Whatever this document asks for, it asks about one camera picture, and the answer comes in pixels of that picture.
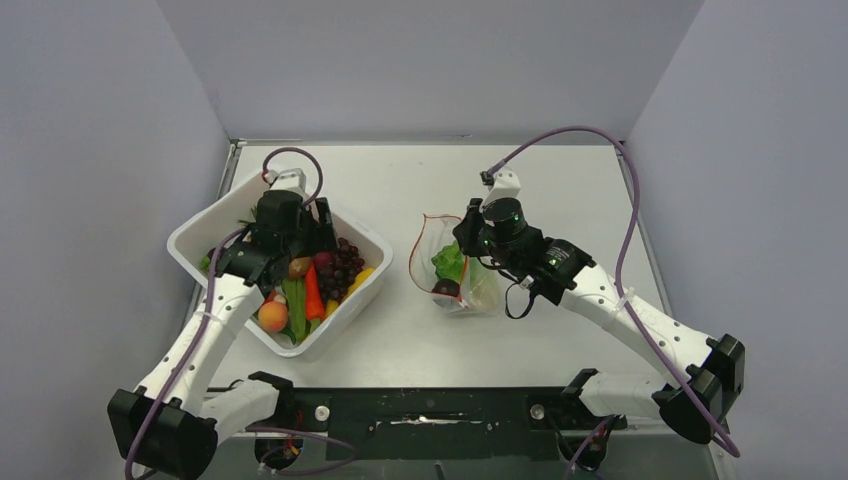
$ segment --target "screw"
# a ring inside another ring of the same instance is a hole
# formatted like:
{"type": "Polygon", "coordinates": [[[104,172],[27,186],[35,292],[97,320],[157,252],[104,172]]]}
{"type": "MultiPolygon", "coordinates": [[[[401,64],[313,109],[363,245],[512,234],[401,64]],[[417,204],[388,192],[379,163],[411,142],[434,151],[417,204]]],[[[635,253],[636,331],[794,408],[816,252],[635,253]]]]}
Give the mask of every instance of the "screw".
{"type": "Polygon", "coordinates": [[[532,407],[530,407],[530,417],[532,417],[533,420],[542,420],[543,418],[545,418],[545,407],[539,405],[538,403],[536,405],[533,405],[532,407]]]}
{"type": "Polygon", "coordinates": [[[330,409],[324,405],[318,405],[315,408],[315,420],[326,422],[328,418],[330,418],[330,409]]]}

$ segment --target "black loop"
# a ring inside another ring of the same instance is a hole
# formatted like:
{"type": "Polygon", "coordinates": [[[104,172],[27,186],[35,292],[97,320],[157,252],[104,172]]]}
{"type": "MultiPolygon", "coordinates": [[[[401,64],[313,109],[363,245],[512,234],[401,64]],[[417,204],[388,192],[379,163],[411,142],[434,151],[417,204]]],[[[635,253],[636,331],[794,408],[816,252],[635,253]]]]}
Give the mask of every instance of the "black loop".
{"type": "Polygon", "coordinates": [[[530,294],[530,301],[527,302],[527,307],[524,309],[523,312],[521,312],[521,315],[516,317],[509,311],[509,290],[516,285],[518,285],[518,282],[515,282],[512,285],[510,285],[506,289],[506,292],[504,292],[504,313],[506,313],[507,317],[509,317],[513,320],[521,320],[522,318],[526,317],[527,314],[530,313],[530,310],[533,308],[533,303],[536,301],[536,294],[534,294],[534,293],[530,294]]]}

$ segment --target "transparent bag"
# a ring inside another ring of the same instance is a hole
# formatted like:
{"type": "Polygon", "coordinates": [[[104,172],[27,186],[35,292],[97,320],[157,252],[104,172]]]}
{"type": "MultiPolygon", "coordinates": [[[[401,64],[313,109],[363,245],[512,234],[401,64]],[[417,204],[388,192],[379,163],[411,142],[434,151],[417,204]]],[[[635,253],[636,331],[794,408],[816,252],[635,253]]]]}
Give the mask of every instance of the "transparent bag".
{"type": "Polygon", "coordinates": [[[446,313],[498,314],[504,302],[498,277],[460,252],[453,236],[460,221],[454,215],[424,215],[409,255],[409,276],[446,313]]]}

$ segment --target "tabletop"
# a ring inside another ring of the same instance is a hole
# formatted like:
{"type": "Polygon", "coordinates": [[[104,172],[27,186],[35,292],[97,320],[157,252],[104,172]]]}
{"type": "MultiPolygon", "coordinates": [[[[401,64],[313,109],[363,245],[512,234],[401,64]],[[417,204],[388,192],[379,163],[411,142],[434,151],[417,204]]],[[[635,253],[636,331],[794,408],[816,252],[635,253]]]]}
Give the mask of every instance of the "tabletop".
{"type": "MultiPolygon", "coordinates": [[[[248,143],[233,184],[254,175],[281,144],[248,143]]],[[[644,373],[651,367],[588,320],[541,300],[522,320],[449,317],[411,281],[407,261],[423,214],[462,216],[472,197],[484,197],[479,172],[513,146],[302,145],[322,165],[322,192],[343,205],[394,249],[385,287],[317,360],[282,358],[247,329],[227,353],[213,386],[255,371],[288,378],[298,387],[562,386],[582,368],[644,373]]],[[[630,216],[627,187],[612,147],[536,146],[510,163],[521,179],[528,223],[564,238],[612,271],[630,216]]],[[[297,154],[275,157],[271,168],[315,172],[297,154]]],[[[626,286],[661,308],[660,293],[639,232],[624,267],[626,286]]],[[[526,293],[510,302],[523,309],[526,293]]]]}

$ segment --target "carrot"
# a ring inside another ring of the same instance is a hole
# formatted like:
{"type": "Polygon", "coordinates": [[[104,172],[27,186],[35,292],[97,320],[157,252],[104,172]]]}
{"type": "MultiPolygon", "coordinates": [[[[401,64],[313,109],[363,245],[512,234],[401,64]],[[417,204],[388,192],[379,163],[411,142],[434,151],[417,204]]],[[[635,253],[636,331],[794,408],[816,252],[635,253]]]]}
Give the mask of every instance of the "carrot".
{"type": "Polygon", "coordinates": [[[324,318],[324,303],[321,301],[321,290],[318,288],[318,274],[315,266],[310,265],[304,278],[306,287],[306,319],[324,318]]]}

